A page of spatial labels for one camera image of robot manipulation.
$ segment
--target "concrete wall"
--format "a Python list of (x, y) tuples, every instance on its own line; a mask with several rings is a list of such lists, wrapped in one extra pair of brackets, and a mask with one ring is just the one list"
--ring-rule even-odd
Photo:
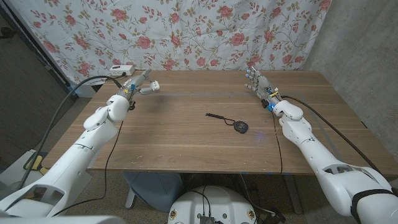
[(303, 70), (321, 72), (398, 162), (398, 1), (333, 0)]

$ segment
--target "table top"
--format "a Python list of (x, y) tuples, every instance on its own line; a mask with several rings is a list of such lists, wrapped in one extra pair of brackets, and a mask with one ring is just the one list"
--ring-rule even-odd
[[(397, 175), (398, 164), (353, 110), (319, 72), (262, 72), (281, 95), (290, 95), (315, 108), (360, 148), (384, 175)], [(277, 118), (275, 136), (272, 113), (244, 87), (245, 71), (152, 71), (160, 93), (136, 95), (136, 109), (127, 114), (108, 170), (156, 172), (215, 172), (313, 174), (300, 149), (282, 134)], [(106, 82), (43, 161), (51, 167), (84, 131), (83, 123), (117, 92)], [(304, 106), (314, 135), (340, 160), (357, 166), (367, 163)], [(213, 113), (249, 125), (240, 134)], [(104, 169), (116, 137), (92, 165)]]

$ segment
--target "robotic arm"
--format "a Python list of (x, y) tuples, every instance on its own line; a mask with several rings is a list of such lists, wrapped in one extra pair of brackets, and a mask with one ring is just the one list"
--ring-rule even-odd
[(276, 116), (284, 136), (294, 143), (314, 171), (331, 206), (344, 216), (354, 216), (358, 223), (397, 223), (398, 197), (388, 181), (370, 167), (341, 162), (314, 136), (303, 111), (283, 100), (276, 88), (254, 67), (246, 76), (264, 106)]
[[(148, 95), (159, 91), (159, 83), (149, 78), (150, 70), (127, 80), (122, 88), (98, 108), (85, 122), (86, 131), (39, 180), (0, 201), (0, 211), (17, 217), (52, 217), (71, 205), (87, 184), (86, 169), (97, 152), (117, 133), (116, 123), (134, 109), (135, 93)], [(149, 88), (140, 88), (145, 82)], [(42, 193), (40, 198), (29, 195)]]

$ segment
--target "small white device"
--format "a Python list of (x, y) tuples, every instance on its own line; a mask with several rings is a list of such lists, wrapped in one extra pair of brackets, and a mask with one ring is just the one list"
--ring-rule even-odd
[(111, 76), (119, 77), (123, 75), (123, 72), (126, 72), (126, 76), (131, 76), (135, 69), (132, 65), (113, 65), (109, 71), (111, 72)]

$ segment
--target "floral curtain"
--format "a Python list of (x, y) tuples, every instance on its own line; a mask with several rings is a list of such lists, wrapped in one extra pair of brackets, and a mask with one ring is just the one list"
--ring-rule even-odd
[(75, 83), (112, 65), (299, 70), (331, 0), (10, 0)]

